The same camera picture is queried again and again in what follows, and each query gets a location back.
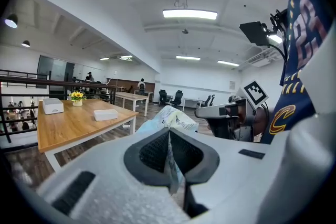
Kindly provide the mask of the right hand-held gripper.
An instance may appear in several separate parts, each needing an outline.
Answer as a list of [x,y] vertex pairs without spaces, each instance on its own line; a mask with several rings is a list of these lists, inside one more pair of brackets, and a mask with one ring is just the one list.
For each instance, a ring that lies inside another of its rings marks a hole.
[[207,119],[215,137],[253,142],[254,129],[259,120],[269,120],[267,99],[268,95],[254,80],[240,87],[228,104],[198,108],[195,116]]

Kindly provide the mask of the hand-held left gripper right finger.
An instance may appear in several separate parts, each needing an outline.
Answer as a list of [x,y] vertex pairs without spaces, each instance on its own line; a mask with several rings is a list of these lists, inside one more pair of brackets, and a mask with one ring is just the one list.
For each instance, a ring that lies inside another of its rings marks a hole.
[[178,221],[284,221],[277,185],[287,136],[269,145],[170,129],[172,150],[185,177]]

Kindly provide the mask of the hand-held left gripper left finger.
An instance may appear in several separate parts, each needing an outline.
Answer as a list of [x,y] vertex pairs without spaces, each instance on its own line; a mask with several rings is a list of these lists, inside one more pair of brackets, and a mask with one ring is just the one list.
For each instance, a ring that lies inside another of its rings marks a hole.
[[38,195],[59,224],[186,224],[165,172],[174,132],[165,127],[94,146],[45,180]]

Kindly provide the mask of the soft blue tissue pack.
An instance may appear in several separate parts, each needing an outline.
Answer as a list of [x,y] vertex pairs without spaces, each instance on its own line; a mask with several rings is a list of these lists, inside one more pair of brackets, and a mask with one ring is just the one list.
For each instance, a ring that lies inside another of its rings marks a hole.
[[[164,127],[181,128],[187,131],[197,132],[199,124],[187,116],[184,112],[172,107],[165,106],[153,119],[143,123],[138,132],[154,132]],[[171,180],[170,194],[176,194],[183,180],[183,175],[178,168],[172,151],[171,139],[169,138],[167,157],[165,160],[164,173]]]

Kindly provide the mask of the white tissue box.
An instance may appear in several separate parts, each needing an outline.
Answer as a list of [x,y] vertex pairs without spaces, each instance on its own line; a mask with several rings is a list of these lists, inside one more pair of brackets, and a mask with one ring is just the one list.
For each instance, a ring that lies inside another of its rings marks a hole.
[[118,112],[115,109],[94,110],[93,114],[96,121],[107,121],[118,118]]

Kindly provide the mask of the person's right forearm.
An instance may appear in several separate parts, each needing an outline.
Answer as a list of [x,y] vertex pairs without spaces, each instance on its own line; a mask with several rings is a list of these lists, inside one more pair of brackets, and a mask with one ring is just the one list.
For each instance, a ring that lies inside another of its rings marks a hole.
[[262,107],[257,109],[253,124],[254,136],[264,134],[272,116],[273,109],[264,109]]

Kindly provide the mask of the white grey speaker box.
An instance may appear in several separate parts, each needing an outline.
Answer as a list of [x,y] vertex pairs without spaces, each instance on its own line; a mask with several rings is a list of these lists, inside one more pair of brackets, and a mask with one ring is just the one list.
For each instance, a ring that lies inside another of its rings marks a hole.
[[43,99],[43,109],[46,115],[64,112],[64,104],[57,98]]

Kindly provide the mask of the black rectangular panel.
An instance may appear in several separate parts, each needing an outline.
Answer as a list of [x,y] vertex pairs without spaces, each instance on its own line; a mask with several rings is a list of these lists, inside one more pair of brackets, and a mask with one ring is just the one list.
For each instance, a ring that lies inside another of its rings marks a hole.
[[239,25],[239,29],[247,39],[257,46],[268,46],[268,33],[261,22],[250,22]]

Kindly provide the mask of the white desk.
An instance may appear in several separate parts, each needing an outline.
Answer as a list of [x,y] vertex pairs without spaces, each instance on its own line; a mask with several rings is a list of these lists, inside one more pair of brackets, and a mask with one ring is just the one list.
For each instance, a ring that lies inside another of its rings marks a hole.
[[190,99],[184,98],[182,101],[182,110],[184,111],[185,108],[193,108],[198,109],[207,106],[208,103],[206,101],[200,99]]

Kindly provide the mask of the white ceiling air conditioner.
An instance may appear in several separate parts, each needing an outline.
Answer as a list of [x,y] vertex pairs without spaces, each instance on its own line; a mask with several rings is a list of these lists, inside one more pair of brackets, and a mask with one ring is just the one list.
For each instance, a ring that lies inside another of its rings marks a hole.
[[254,67],[263,67],[269,65],[275,61],[277,55],[275,52],[269,52],[267,54],[258,54],[247,61],[247,63]]

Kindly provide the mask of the sunflowers in cream pot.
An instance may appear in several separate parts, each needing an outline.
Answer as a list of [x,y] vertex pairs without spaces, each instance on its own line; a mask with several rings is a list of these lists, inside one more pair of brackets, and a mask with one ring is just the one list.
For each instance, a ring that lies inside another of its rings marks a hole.
[[74,91],[69,96],[73,106],[82,106],[83,100],[86,99],[85,94],[79,91]]

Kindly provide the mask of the wooden table with white legs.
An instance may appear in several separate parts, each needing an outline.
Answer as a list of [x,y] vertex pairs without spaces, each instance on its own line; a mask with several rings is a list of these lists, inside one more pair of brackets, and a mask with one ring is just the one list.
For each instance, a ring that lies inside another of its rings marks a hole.
[[149,97],[145,95],[132,94],[127,92],[117,92],[115,95],[117,98],[122,99],[122,107],[124,108],[125,100],[132,101],[132,111],[136,111],[137,101],[145,101],[144,116],[147,117]]

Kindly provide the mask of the person's navy jersey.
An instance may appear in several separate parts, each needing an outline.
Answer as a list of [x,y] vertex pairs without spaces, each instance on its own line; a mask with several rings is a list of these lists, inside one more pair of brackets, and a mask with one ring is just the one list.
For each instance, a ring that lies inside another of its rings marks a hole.
[[283,67],[282,91],[261,143],[270,144],[275,135],[290,130],[312,116],[315,109],[300,74],[325,39],[332,15],[326,0],[289,0],[287,7],[287,63]]

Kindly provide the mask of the black metal railing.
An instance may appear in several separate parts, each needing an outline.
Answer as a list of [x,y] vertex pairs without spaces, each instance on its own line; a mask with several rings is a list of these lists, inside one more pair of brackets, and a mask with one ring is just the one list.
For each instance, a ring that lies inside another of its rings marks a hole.
[[12,150],[36,146],[39,102],[49,98],[70,100],[74,91],[87,99],[110,104],[116,101],[115,86],[77,78],[58,81],[50,73],[0,69],[0,147]]

